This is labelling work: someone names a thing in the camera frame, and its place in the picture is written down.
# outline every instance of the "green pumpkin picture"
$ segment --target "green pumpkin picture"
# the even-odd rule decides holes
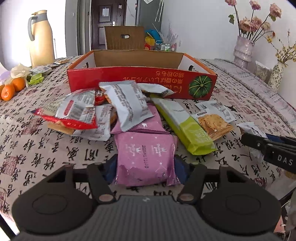
[[[194,98],[206,96],[212,87],[212,80],[206,75],[196,77],[189,85],[189,94]]]

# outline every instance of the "chinese calligraphy tablecloth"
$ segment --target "chinese calligraphy tablecloth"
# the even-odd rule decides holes
[[[19,195],[64,164],[85,168],[94,162],[104,162],[117,152],[114,137],[106,142],[71,137],[49,129],[44,120],[30,113],[46,102],[70,93],[67,66],[77,58],[70,58],[69,63],[56,68],[42,83],[25,88],[8,102],[0,102],[0,211],[8,217],[11,217],[11,206]],[[253,160],[248,147],[240,143],[241,134],[235,125],[254,121],[267,133],[294,136],[290,123],[294,122],[295,113],[280,96],[247,70],[223,60],[201,61],[218,74],[211,99],[228,106],[237,121],[232,122],[233,131],[215,141],[217,151],[206,156],[193,156],[180,144],[176,153],[189,163],[202,163],[208,168],[217,169],[228,164],[265,187],[279,177],[282,170],[265,161]],[[196,101],[175,101],[189,113],[197,112]],[[171,131],[165,121],[163,126]],[[208,191],[214,188],[215,183],[205,185]],[[77,183],[77,189],[90,195],[87,184]],[[176,197],[182,185],[130,188],[111,185],[111,189],[117,197],[121,194],[172,194]]]

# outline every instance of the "gray ribbed panel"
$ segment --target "gray ribbed panel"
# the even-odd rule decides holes
[[[171,196],[121,196],[114,204],[99,206],[89,221],[74,231],[45,237],[22,232],[13,241],[123,240],[279,241],[280,239],[272,233],[238,237],[219,232],[207,225],[194,207],[177,204]]]

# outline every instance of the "pink rose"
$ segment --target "pink rose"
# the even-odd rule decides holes
[[[241,29],[241,30],[243,30],[245,32],[250,32],[251,31],[250,20],[248,20],[246,17],[244,18],[244,20],[240,20],[239,29]]]
[[[257,31],[260,28],[261,24],[262,24],[262,20],[260,18],[257,18],[256,16],[253,17],[251,21],[251,31],[252,32]]]
[[[259,3],[255,0],[251,0],[250,1],[251,7],[253,10],[261,10],[261,6],[259,5]]]
[[[269,10],[270,10],[271,16],[281,18],[281,9],[275,3],[270,5]]]
[[[270,29],[270,23],[269,22],[265,22],[264,24],[262,24],[261,28],[263,30],[269,30]]]
[[[237,0],[225,0],[225,2],[229,5],[229,6],[235,6],[237,4]]]

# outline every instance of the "purple snack wrapper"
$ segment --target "purple snack wrapper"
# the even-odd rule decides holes
[[[148,104],[148,108],[150,109],[150,111],[154,116],[148,119],[145,119],[143,122],[134,126],[128,131],[141,132],[141,133],[169,134],[169,132],[167,132],[163,128],[163,125],[161,123],[161,118],[156,107],[152,104]],[[122,130],[120,129],[119,120],[117,120],[117,123],[115,124],[114,128],[111,131],[111,134],[118,134],[118,133],[122,133]]]
[[[115,135],[118,149],[116,184],[130,186],[167,182],[179,184],[174,154],[177,136],[123,132]]]

